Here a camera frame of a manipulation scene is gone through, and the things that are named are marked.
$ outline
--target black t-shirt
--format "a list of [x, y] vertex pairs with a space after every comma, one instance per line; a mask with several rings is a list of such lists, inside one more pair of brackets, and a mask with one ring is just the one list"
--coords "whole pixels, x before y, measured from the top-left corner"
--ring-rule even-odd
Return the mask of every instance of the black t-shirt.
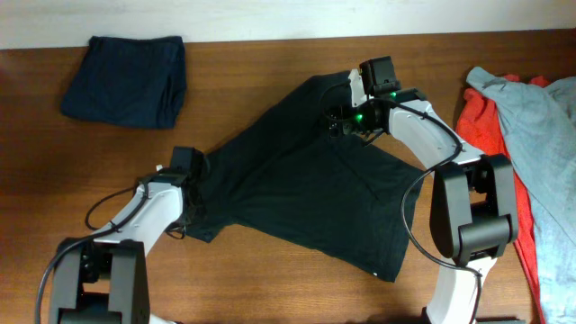
[[[408, 245], [401, 197], [421, 174], [362, 139], [331, 139], [321, 122], [327, 105], [350, 103], [350, 89], [321, 94], [348, 73], [315, 76], [254, 125], [207, 156], [199, 187], [206, 214], [187, 235], [210, 242], [241, 224], [338, 257], [393, 282]], [[407, 200], [411, 226], [421, 184]]]

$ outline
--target dark fabric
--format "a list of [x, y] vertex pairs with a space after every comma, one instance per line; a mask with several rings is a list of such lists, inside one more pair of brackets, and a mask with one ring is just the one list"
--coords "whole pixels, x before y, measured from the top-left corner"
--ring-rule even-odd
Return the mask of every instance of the dark fabric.
[[170, 129], [184, 103], [181, 37], [125, 40], [93, 37], [64, 95], [68, 117], [119, 126]]
[[[319, 123], [320, 95], [347, 75], [311, 78], [209, 154], [211, 172], [200, 184], [207, 213], [187, 234], [210, 242], [237, 223], [393, 282], [408, 245], [401, 197], [421, 171], [376, 147], [363, 148], [356, 136], [328, 137]], [[346, 102], [349, 87], [326, 98], [326, 104]], [[407, 201], [409, 224], [420, 187]]]

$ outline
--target folded clothing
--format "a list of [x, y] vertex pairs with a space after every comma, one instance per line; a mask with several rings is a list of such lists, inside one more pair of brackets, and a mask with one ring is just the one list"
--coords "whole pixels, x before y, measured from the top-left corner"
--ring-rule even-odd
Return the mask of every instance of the folded clothing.
[[[186, 234], [210, 242], [241, 224], [338, 257], [393, 282], [408, 246], [401, 197], [422, 171], [362, 139], [331, 139], [321, 109], [350, 104], [348, 73], [315, 76], [207, 156], [206, 214]], [[411, 226], [421, 183], [406, 207]]]
[[171, 129], [184, 103], [185, 71], [181, 37], [93, 37], [61, 111], [91, 122]]

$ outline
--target white wall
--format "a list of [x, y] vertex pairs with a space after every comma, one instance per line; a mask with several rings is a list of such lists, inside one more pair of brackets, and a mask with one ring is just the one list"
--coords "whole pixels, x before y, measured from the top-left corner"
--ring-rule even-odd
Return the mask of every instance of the white wall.
[[576, 27], [576, 0], [0, 0], [0, 49]]

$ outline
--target wood grain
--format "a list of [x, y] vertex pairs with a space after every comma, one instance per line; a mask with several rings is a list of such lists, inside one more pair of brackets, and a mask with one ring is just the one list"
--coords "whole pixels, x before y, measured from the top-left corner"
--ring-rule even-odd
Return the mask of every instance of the wood grain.
[[[174, 145], [217, 148], [312, 75], [392, 55], [402, 83], [426, 93], [450, 125], [462, 109], [464, 76], [473, 66], [524, 78], [576, 75], [573, 31], [191, 43], [186, 45], [189, 89], [176, 128], [128, 130], [59, 113], [59, 101], [85, 51], [0, 51], [4, 323], [32, 321], [44, 267], [64, 237], [88, 233], [82, 219], [92, 203], [154, 170], [154, 165], [166, 164]], [[378, 146], [419, 166], [392, 138], [380, 139]], [[428, 180], [414, 232], [433, 249], [430, 194]], [[103, 205], [94, 222], [104, 223], [127, 200]], [[147, 262], [153, 311], [185, 323], [357, 323], [416, 316], [437, 279], [437, 266], [412, 246], [397, 282], [384, 283], [318, 251], [240, 226], [226, 228], [211, 244], [163, 237]], [[44, 302], [44, 317], [47, 308]], [[509, 247], [490, 272], [479, 315], [535, 320], [514, 248]]]

